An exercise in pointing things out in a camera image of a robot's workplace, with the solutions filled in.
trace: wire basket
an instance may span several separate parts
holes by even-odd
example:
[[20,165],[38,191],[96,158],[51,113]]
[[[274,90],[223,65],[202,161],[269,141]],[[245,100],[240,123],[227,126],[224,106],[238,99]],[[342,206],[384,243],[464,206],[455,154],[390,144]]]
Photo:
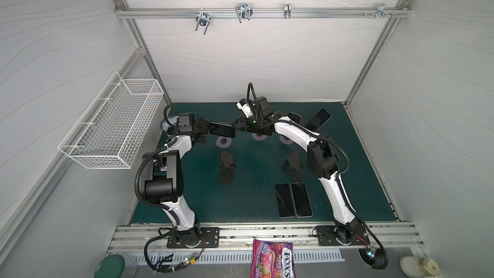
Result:
[[157,80],[115,74],[58,147],[87,169],[130,169],[163,98]]

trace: green mat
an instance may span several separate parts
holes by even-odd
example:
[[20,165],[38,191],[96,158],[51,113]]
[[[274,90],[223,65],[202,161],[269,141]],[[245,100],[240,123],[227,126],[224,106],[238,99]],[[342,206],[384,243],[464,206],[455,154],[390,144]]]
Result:
[[[179,112],[195,112],[211,121],[232,123],[242,115],[235,103],[176,103]],[[374,174],[367,156],[355,134],[348,115],[339,102],[334,103],[270,103],[273,110],[292,111],[308,121],[318,110],[325,108],[332,118],[320,129],[328,132],[347,152],[351,167],[342,175],[348,197],[366,221],[395,221],[386,196]],[[164,144],[163,133],[160,146]],[[277,221],[332,221],[330,202],[319,180],[307,170],[306,152],[297,144],[283,144],[273,133],[258,142],[251,133],[237,131],[229,148],[216,146],[217,136],[208,135],[206,144],[196,144],[182,157],[185,182],[184,196],[189,207],[201,222],[277,222]],[[237,170],[231,185],[216,181],[219,175],[221,151],[235,155]],[[312,217],[280,218],[276,207],[274,185],[293,181],[281,169],[287,154],[298,151],[304,165]],[[137,206],[133,223],[168,223],[170,220],[160,208]]]

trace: green lid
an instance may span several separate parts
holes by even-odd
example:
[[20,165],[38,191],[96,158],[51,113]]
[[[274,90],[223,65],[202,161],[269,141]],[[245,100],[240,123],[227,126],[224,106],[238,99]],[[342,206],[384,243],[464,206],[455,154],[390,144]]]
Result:
[[94,278],[120,278],[124,274],[125,259],[119,254],[104,258],[94,271]]

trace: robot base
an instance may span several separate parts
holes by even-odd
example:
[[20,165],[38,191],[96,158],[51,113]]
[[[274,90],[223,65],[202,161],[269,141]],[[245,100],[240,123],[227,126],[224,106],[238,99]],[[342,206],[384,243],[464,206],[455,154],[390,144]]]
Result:
[[[316,226],[317,241],[319,246],[341,246],[342,243],[338,239],[338,236],[334,234],[334,225],[317,225]],[[367,232],[363,228],[359,229],[357,236],[369,243]],[[361,246],[365,245],[360,239],[355,239],[349,244],[343,244],[348,246]]]
[[[219,243],[219,228],[201,228],[201,237],[206,238],[206,248],[218,248]],[[202,242],[187,246],[185,242],[177,241],[176,237],[170,235],[166,247],[169,249],[177,248],[202,248]]]

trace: purple candy package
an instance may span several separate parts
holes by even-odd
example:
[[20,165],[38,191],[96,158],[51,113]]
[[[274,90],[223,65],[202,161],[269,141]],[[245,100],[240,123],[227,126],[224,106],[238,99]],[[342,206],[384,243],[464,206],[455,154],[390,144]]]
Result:
[[254,239],[250,278],[295,278],[293,244]]

